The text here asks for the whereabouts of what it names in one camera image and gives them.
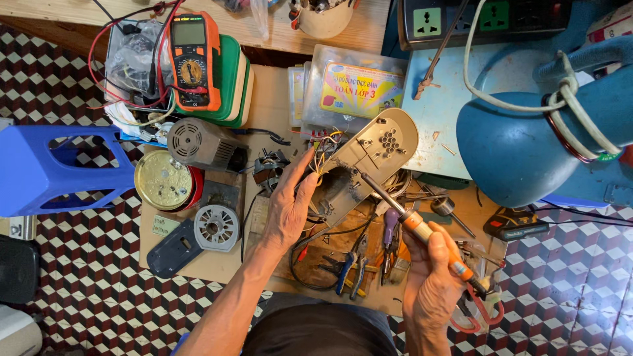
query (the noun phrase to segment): hand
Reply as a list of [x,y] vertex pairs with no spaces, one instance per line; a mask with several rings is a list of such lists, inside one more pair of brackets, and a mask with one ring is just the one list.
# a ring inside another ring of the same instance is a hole
[[457,300],[466,284],[448,269],[448,249],[459,255],[455,241],[446,230],[434,222],[429,227],[435,231],[424,246],[416,238],[403,234],[403,241],[411,253],[404,290],[403,314],[423,333],[443,334]]
[[277,188],[270,196],[262,242],[266,247],[278,249],[282,255],[297,242],[308,218],[308,204],[317,187],[318,175],[311,173],[306,177],[296,196],[294,188],[299,184],[314,154],[315,150],[311,147],[298,161],[286,166]]

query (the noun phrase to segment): person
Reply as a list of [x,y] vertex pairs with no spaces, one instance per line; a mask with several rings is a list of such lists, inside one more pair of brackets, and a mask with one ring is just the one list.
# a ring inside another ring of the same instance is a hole
[[[384,313],[287,293],[274,293],[248,332],[264,285],[306,223],[308,203],[318,177],[312,173],[299,181],[313,155],[314,150],[309,149],[286,167],[270,197],[263,237],[247,251],[244,263],[220,296],[191,334],[183,335],[172,354],[397,354]],[[455,242],[441,226],[429,226],[435,232],[428,247],[403,234],[411,253],[403,317],[412,356],[450,354],[448,321],[465,289],[448,269],[448,249],[459,254]]]

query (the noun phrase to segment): green plastic container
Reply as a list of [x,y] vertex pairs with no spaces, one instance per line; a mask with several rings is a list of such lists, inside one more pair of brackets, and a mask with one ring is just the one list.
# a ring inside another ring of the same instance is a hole
[[230,127],[241,126],[250,63],[239,43],[229,35],[220,35],[220,56],[213,58],[213,84],[220,90],[222,103],[217,111],[176,110],[190,117]]

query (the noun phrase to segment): orange multimeter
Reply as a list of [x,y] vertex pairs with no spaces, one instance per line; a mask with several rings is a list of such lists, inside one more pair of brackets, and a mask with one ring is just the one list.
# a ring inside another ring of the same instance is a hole
[[213,86],[213,50],[220,55],[218,25],[204,11],[176,14],[167,36],[173,81],[187,91],[175,91],[178,106],[185,111],[219,109],[220,90]]

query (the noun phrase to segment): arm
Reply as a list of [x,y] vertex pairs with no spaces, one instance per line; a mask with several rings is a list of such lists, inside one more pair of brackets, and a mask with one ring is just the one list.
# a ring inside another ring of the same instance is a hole
[[448,249],[459,255],[455,241],[436,223],[429,222],[429,227],[435,232],[428,247],[403,234],[411,253],[402,310],[411,356],[451,354],[446,336],[448,320],[465,289],[448,269]]
[[270,197],[262,239],[246,253],[244,263],[194,327],[178,356],[239,355],[266,282],[305,225],[316,173],[304,179],[296,196],[294,188],[313,155],[314,150],[309,149],[298,162],[286,167]]

